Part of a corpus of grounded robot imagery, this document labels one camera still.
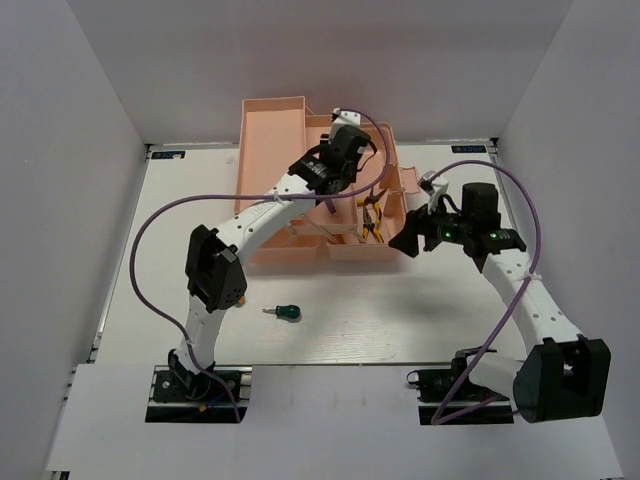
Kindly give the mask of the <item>yellow long nose pliers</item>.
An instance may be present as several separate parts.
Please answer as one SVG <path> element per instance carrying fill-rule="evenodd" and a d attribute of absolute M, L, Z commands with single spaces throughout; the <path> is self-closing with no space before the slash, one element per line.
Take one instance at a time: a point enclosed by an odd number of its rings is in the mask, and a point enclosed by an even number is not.
<path fill-rule="evenodd" d="M 356 201 L 356 206 L 361 209 L 362 214 L 362 243 L 366 243 L 370 236 L 372 236 L 378 244 L 384 243 L 380 231 L 383 217 L 380 200 L 385 193 L 385 189 L 375 193 L 374 188 L 371 188 L 366 197 Z"/>

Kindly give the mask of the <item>stubby dark green screwdriver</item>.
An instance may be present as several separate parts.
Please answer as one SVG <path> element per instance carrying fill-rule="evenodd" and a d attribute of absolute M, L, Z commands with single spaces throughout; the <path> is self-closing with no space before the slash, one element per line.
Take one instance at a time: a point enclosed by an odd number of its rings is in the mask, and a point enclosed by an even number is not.
<path fill-rule="evenodd" d="M 301 308 L 293 304 L 264 308 L 262 312 L 286 321 L 297 321 L 301 317 Z"/>

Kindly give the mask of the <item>blue handled small screwdriver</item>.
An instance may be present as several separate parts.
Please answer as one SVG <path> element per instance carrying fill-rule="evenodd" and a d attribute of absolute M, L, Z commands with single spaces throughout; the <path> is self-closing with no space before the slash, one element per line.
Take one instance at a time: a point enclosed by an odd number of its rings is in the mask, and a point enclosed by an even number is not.
<path fill-rule="evenodd" d="M 330 214 L 335 214 L 336 213 L 336 207 L 333 203 L 333 201 L 331 199 L 326 199 L 325 200 L 325 205 L 327 207 L 327 210 L 329 211 Z"/>

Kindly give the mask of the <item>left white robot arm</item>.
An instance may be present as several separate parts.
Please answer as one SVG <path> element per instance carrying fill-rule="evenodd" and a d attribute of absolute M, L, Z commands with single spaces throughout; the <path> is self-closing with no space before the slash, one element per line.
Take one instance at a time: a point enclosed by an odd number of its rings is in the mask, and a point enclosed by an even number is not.
<path fill-rule="evenodd" d="M 177 387 L 188 398 L 202 398 L 210 390 L 208 371 L 215 365 L 214 346 L 222 320 L 247 290 L 244 265 L 291 220 L 315 208 L 320 196 L 339 194 L 353 184 L 370 143 L 370 135 L 361 129 L 341 126 L 328 142 L 294 162 L 266 200 L 216 228 L 201 225 L 193 230 L 186 262 L 189 338 L 169 357 Z"/>

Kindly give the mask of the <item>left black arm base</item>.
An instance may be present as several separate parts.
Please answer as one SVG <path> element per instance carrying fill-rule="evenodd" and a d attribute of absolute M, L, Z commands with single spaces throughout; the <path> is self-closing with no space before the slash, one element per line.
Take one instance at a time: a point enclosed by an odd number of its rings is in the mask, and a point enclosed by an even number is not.
<path fill-rule="evenodd" d="M 224 366 L 215 373 L 231 390 L 243 420 L 250 401 L 252 368 Z M 229 396 L 218 382 L 206 378 L 203 387 L 189 393 L 168 366 L 159 366 L 152 377 L 145 422 L 236 424 L 237 418 Z"/>

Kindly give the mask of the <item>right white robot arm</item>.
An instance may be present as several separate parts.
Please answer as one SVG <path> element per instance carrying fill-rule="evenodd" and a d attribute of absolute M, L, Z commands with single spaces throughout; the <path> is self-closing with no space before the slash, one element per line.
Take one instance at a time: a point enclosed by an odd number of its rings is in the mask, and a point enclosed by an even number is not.
<path fill-rule="evenodd" d="M 601 339 L 587 338 L 562 312 L 542 280 L 530 272 L 527 247 L 514 229 L 501 225 L 499 194 L 489 183 L 467 183 L 455 209 L 445 180 L 419 183 L 428 201 L 407 213 L 390 247 L 416 257 L 442 243 L 462 246 L 494 287 L 523 339 L 527 356 L 518 361 L 490 347 L 460 350 L 451 362 L 443 398 L 472 399 L 488 390 L 512 400 L 529 423 L 600 415 L 611 362 Z"/>

